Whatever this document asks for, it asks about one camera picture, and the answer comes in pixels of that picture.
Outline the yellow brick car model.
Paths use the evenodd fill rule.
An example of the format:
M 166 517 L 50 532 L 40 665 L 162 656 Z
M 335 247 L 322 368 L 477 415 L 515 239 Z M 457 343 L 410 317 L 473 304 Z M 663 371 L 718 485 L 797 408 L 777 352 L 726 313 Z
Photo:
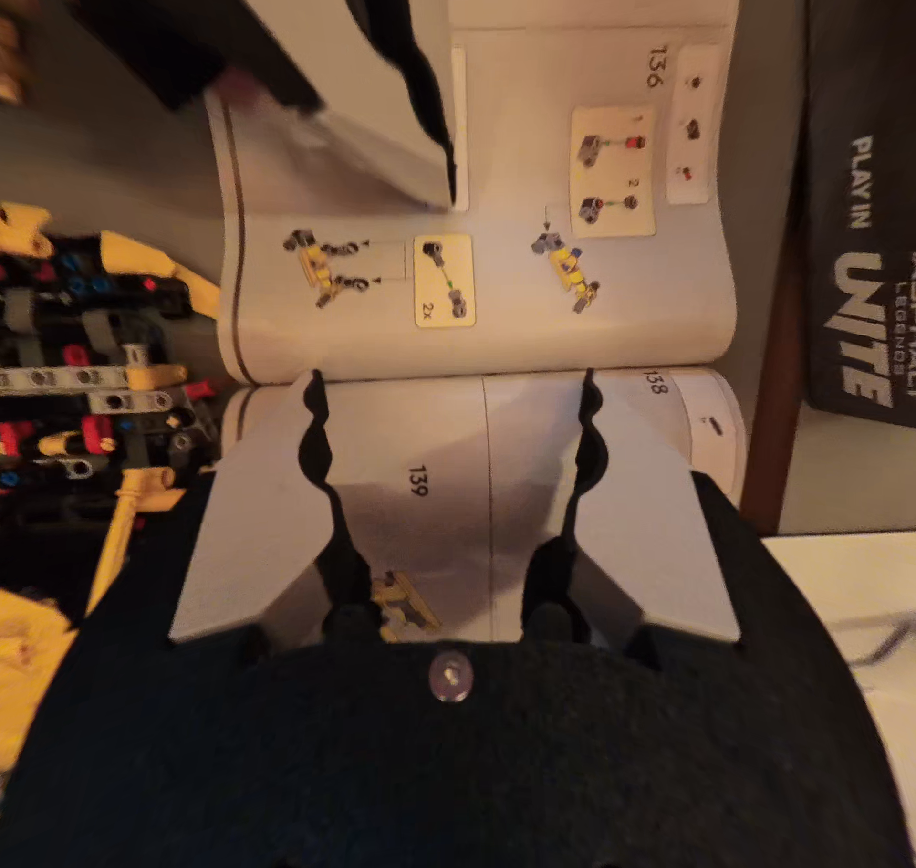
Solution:
M 217 391 L 169 357 L 159 322 L 216 319 L 219 287 L 50 222 L 2 202 L 2 784 L 143 519 L 174 508 L 216 438 Z

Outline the dark car set box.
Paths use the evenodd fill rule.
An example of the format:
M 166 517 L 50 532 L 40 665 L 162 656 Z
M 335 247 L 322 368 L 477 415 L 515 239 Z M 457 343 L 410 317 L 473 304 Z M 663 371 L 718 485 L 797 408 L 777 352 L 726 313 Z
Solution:
M 806 0 L 807 386 L 915 427 L 915 0 Z

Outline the building instruction booklet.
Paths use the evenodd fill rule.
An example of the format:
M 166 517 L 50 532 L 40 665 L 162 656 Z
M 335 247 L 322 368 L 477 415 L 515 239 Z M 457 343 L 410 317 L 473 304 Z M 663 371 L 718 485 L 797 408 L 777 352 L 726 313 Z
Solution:
M 329 481 L 394 643 L 514 642 L 588 370 L 711 370 L 737 299 L 717 152 L 739 0 L 448 0 L 457 198 L 430 209 L 208 102 L 224 457 L 321 372 Z

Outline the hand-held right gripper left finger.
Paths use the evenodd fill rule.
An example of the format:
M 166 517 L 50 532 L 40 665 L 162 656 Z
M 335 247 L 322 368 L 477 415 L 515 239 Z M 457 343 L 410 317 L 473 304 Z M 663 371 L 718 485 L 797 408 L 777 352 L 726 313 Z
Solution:
M 174 643 L 254 626 L 269 645 L 381 642 L 381 610 L 330 484 L 314 370 L 217 465 L 170 627 Z

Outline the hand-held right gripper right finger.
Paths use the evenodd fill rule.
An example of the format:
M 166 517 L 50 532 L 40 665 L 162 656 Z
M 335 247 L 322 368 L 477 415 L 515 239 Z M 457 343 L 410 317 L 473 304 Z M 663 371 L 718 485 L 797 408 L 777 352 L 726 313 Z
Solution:
M 740 638 L 695 474 L 732 508 L 742 421 L 714 370 L 588 370 L 558 535 L 531 557 L 525 641 L 628 646 L 647 628 Z

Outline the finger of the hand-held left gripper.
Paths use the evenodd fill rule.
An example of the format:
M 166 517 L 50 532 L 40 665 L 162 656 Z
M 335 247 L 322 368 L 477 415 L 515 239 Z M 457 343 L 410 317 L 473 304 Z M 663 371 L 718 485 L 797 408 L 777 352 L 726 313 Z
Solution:
M 271 117 L 430 209 L 457 198 L 448 0 L 241 0 L 318 104 Z

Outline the white document stand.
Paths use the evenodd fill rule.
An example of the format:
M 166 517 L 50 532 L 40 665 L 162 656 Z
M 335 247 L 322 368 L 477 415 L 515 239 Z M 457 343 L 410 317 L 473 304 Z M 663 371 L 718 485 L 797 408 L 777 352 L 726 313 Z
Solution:
M 781 535 L 763 542 L 862 690 L 914 831 L 915 533 Z

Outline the grey desk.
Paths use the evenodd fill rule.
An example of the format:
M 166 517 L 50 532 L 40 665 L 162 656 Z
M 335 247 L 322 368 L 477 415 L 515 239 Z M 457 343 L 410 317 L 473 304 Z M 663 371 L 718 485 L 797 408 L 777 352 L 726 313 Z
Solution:
M 793 256 L 783 245 L 796 103 L 769 116 L 748 94 L 727 93 L 720 196 L 737 284 L 737 331 L 705 359 L 731 384 L 754 426 L 768 335 L 793 307 Z M 216 282 L 223 210 L 200 106 L 186 116 L 133 95 L 110 104 L 2 109 L 2 198 L 44 207 L 66 232 L 113 229 L 163 248 Z M 764 534 L 914 529 L 914 430 L 802 407 L 788 460 L 775 448 L 748 467 L 743 515 Z

